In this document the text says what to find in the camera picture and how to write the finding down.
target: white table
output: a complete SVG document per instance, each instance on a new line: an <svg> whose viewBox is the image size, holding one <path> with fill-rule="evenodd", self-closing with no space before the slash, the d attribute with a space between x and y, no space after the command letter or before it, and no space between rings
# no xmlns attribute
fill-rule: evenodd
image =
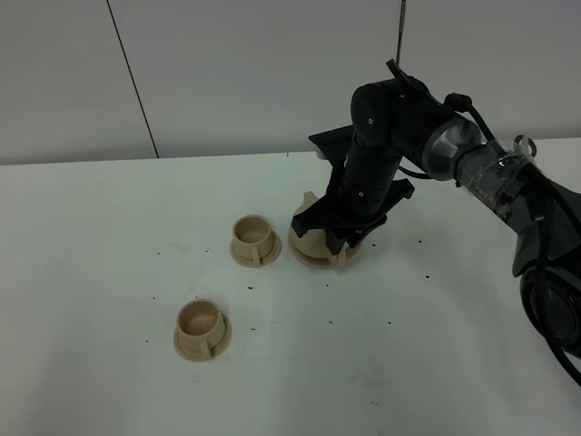
<svg viewBox="0 0 581 436"><path fill-rule="evenodd" d="M581 139L539 141L576 191L580 157ZM355 263L312 270L286 235L329 174L314 153L0 168L0 434L578 435L516 236L453 183L413 181ZM248 213L283 240L264 269L230 257ZM195 297L232 322L215 362L173 348Z"/></svg>

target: black cable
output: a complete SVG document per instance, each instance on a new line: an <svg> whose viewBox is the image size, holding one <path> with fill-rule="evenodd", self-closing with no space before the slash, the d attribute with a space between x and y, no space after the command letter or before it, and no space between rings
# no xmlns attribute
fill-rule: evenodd
<svg viewBox="0 0 581 436"><path fill-rule="evenodd" d="M478 127L480 127L480 130L484 134L484 137L487 138L487 141L494 141L494 135L492 132L490 132L490 129L476 110L476 107L471 104L468 107L468 113L472 116L472 118L474 118L474 121L476 121L476 124L478 124Z"/></svg>
<svg viewBox="0 0 581 436"><path fill-rule="evenodd" d="M515 138L515 143L520 144L520 142L523 140L524 135L520 134ZM535 142L528 138L528 146L530 147L530 155L535 157L537 155L537 145L535 144Z"/></svg>
<svg viewBox="0 0 581 436"><path fill-rule="evenodd" d="M539 217L538 232L539 246L537 255L537 268L535 271L535 297L537 300L537 318L540 330L547 341L547 345L555 358L571 376L571 378L581 386L581 372L566 357L565 352L556 343L555 334L548 323L547 310L547 288L545 287L545 276L547 272L548 252L551 244L551 232L553 229L554 205L552 196L544 192L545 207L543 217Z"/></svg>
<svg viewBox="0 0 581 436"><path fill-rule="evenodd" d="M403 166L398 166L398 169L403 172L405 175L409 176L409 177L413 177L414 179L422 179L422 180L431 180L432 178L427 175L426 173L415 173L413 171L410 171L406 168L404 168Z"/></svg>
<svg viewBox="0 0 581 436"><path fill-rule="evenodd" d="M111 15L111 20L113 21L113 27L117 33L117 39L119 40L119 45L121 46L121 51L123 52L123 58L125 59L125 64L127 65L127 70L129 71L129 76L133 83L133 89L135 90L135 95L137 96L137 102L139 107L142 109L143 120L145 121L145 127L147 127L147 132L149 132L149 137L152 140L153 150L155 151L155 157L159 159L160 154L157 151L157 145L155 145L155 140L153 139L152 129L149 126L149 121L147 121L147 115L145 115L145 109L143 109L142 97L139 96L139 91L137 91L137 84L135 84L135 79L133 78L133 72L131 71L131 66L129 66L129 60L127 59L127 53L125 52L125 47L123 47L123 41L121 40L121 35L119 35L119 29L117 28L117 23L115 22L115 17L113 15L113 9L111 9L111 4L109 0L107 1L107 7L109 8L109 15Z"/></svg>
<svg viewBox="0 0 581 436"><path fill-rule="evenodd" d="M581 223L571 209L569 203L566 202L565 197L557 190L557 188L536 168L533 164L530 165L531 171L530 176L531 178L539 183L543 188L544 192L548 193L553 200L563 209L567 219L575 228L576 233L581 236Z"/></svg>

